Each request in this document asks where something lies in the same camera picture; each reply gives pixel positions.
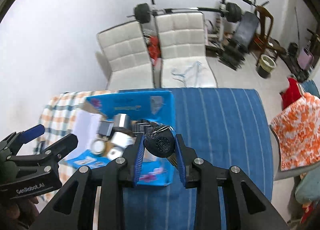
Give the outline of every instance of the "black bucket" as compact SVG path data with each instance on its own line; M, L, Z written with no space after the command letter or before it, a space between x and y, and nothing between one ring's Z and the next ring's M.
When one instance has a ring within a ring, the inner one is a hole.
M276 63L266 54L262 54L257 66L258 75L262 78L268 78L272 70L276 67Z

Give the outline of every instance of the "wooden chair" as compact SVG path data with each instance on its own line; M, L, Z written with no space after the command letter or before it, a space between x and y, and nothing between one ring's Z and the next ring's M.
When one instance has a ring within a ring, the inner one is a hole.
M278 56L280 54L284 54L286 53L286 50L281 47L279 44L274 44L273 46L271 46L268 42L269 42L269 38L270 38L270 33L272 31L272 26L273 26L273 16L270 14L270 12L263 6L256 6L256 10L255 10L255 15L257 14L257 12L259 12L259 18L260 18L260 29L261 32L260 34L256 34L253 38L252 41L252 48L255 50L259 50L260 54L259 57L257 59L256 65L258 64L261 55L265 52L266 49L270 49L270 50L274 50L276 51L276 57L274 60L276 60L278 58ZM265 34L265 30L266 30L266 18L270 19L270 26L269 26L269 30L268 33Z

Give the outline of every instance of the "roll of tape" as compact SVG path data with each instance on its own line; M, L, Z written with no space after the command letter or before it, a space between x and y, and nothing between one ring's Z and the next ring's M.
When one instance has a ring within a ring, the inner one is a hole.
M107 158L110 160L114 160L118 157L121 157L123 154L123 150L120 147L113 147L107 154Z
M126 148L128 145L134 144L134 139L125 133L116 131L111 138L111 143L115 146Z
M90 151L94 155L102 155L106 150L106 144L102 138L96 138L90 145Z

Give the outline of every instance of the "white chair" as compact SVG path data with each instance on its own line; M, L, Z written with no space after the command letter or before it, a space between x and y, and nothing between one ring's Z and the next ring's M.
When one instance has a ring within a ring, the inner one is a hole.
M154 88L152 63L138 21L102 31L97 40L112 71L108 90Z
M186 70L196 61L201 63L201 71L195 87L217 87L205 56L204 15L198 11L164 14L156 17L156 24L163 60L161 87L184 87L181 81L174 79L171 72L175 68Z

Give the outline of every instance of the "blue striped tablecloth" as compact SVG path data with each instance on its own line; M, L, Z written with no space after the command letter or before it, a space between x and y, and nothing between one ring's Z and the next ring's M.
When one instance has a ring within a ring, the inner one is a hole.
M176 131L182 134L186 146L214 166L239 166L271 200L271 141L258 93L226 88L167 90L174 95ZM173 183L166 187L125 189L126 229L193 229L195 205L196 189L184 189L175 171ZM220 207L224 211L222 198ZM221 229L226 229L223 212L221 219Z

